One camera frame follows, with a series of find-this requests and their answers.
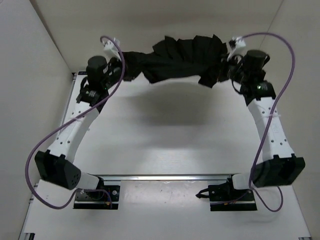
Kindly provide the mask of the black pleated skirt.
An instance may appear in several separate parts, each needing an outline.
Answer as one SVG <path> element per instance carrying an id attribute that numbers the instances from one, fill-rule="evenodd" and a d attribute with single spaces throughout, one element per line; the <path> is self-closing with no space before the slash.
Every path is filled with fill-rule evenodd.
<path id="1" fill-rule="evenodd" d="M 123 53 L 126 64 L 124 81 L 132 81 L 141 73 L 151 84 L 199 76 L 200 85 L 212 88 L 218 82 L 222 57 L 228 53 L 227 44 L 216 35 L 178 40 L 165 36 L 152 49 L 151 53 Z"/>

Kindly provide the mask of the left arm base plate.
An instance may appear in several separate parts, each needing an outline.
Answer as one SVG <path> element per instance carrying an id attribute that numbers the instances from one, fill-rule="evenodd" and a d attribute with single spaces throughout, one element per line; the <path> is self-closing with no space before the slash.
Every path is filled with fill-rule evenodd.
<path id="1" fill-rule="evenodd" d="M 121 186 L 105 185 L 104 190 L 109 193 L 110 199 L 104 192 L 76 193 L 73 208 L 77 210 L 117 210 Z"/>

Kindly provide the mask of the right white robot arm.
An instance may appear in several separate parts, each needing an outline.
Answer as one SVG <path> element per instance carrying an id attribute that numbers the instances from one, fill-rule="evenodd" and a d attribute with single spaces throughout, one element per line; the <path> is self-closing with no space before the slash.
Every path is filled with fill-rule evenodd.
<path id="1" fill-rule="evenodd" d="M 297 157 L 284 133 L 273 85 L 265 80 L 263 67 L 270 56 L 261 50 L 249 50 L 245 55 L 232 51 L 224 60 L 223 74 L 232 83 L 239 83 L 237 93 L 243 96 L 260 139 L 252 168 L 247 173 L 232 176 L 224 187 L 224 195 L 236 200 L 242 190 L 291 185 L 305 168 L 303 157 Z"/>

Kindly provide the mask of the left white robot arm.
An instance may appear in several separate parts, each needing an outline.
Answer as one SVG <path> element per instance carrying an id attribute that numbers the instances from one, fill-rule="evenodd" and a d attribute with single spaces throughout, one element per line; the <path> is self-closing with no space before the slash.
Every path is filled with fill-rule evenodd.
<path id="1" fill-rule="evenodd" d="M 82 172 L 73 162 L 86 132 L 104 107 L 100 102 L 119 82 L 121 71 L 122 63 L 116 57 L 106 60 L 97 55 L 88 60 L 70 115 L 73 122 L 60 131 L 45 152 L 38 151 L 34 157 L 42 180 L 68 190 L 84 189 L 93 199 L 104 195 L 101 178 Z"/>

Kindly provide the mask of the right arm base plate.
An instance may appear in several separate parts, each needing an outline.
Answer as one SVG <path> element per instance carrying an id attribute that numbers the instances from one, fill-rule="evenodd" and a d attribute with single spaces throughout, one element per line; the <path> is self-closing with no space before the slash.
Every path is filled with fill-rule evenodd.
<path id="1" fill-rule="evenodd" d="M 234 189 L 231 182 L 208 185 L 196 195 L 198 199 L 209 199 L 211 212 L 249 212 L 256 211 L 257 205 L 251 190 Z"/>

